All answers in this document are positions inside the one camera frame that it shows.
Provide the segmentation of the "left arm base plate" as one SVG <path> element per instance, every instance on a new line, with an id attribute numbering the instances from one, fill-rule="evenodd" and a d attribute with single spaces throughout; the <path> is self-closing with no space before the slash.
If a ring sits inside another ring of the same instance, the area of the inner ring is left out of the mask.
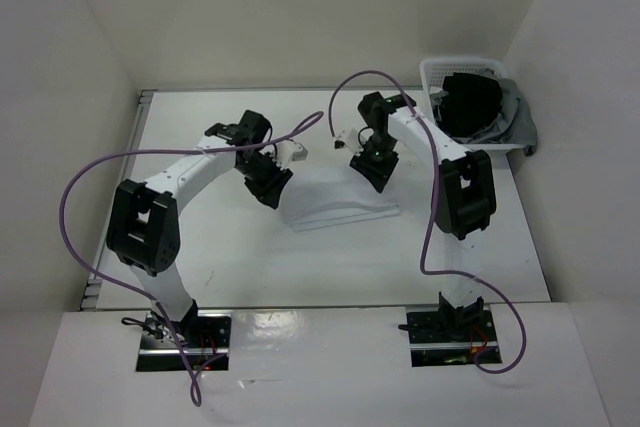
<path id="1" fill-rule="evenodd" d="M 143 320 L 123 317 L 121 324 L 142 330 L 136 371 L 184 371 L 180 353 L 173 336 L 152 311 Z M 229 346 L 232 330 L 230 311 L 200 311 L 190 333 L 180 334 L 179 340 L 190 367 L 197 371 L 226 371 L 229 365 Z"/>

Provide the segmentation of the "white skirt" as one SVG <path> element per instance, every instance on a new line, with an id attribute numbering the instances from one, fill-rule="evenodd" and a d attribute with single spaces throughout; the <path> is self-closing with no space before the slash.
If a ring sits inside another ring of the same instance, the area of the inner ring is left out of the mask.
<path id="1" fill-rule="evenodd" d="M 346 165 L 298 171 L 286 184 L 278 212 L 295 232 L 317 230 L 401 214 L 393 188 L 382 193 Z"/>

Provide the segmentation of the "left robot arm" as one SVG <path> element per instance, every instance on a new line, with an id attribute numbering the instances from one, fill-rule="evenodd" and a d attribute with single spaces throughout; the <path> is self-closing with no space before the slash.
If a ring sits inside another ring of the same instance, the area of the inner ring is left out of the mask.
<path id="1" fill-rule="evenodd" d="M 305 158 L 293 141 L 263 145 L 272 129 L 261 114 L 247 110 L 237 123 L 207 129 L 192 155 L 185 155 L 143 181 L 123 180 L 115 191 L 107 247 L 136 275 L 152 297 L 154 325 L 180 347 L 198 337 L 198 306 L 189 295 L 176 259 L 181 247 L 182 210 L 218 177 L 236 170 L 259 203 L 275 209 L 292 178 L 290 163 Z"/>

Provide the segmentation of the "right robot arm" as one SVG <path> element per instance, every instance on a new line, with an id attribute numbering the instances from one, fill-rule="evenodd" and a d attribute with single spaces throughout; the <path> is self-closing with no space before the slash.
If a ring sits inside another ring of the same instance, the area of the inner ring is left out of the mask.
<path id="1" fill-rule="evenodd" d="M 404 94 L 389 98 L 378 92 L 365 95 L 357 110 L 372 135 L 354 152 L 350 166 L 381 193 L 398 163 L 397 143 L 416 156 L 429 150 L 435 173 L 421 272 L 428 276 L 457 275 L 476 282 L 478 278 L 462 268 L 428 270 L 426 257 L 435 227 L 455 240 L 462 253 L 475 248 L 473 233 L 489 226 L 497 208 L 491 160 L 482 150 L 470 151 L 454 143 L 415 107 L 416 103 Z"/>

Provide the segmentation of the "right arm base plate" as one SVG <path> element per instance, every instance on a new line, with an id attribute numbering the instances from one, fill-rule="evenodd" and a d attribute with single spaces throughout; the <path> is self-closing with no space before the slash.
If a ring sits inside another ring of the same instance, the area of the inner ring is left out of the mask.
<path id="1" fill-rule="evenodd" d="M 414 368 L 473 365 L 476 355 L 481 365 L 502 362 L 493 316 L 487 308 L 473 324 L 456 330 L 444 327 L 435 308 L 408 310 L 397 329 L 408 337 Z"/>

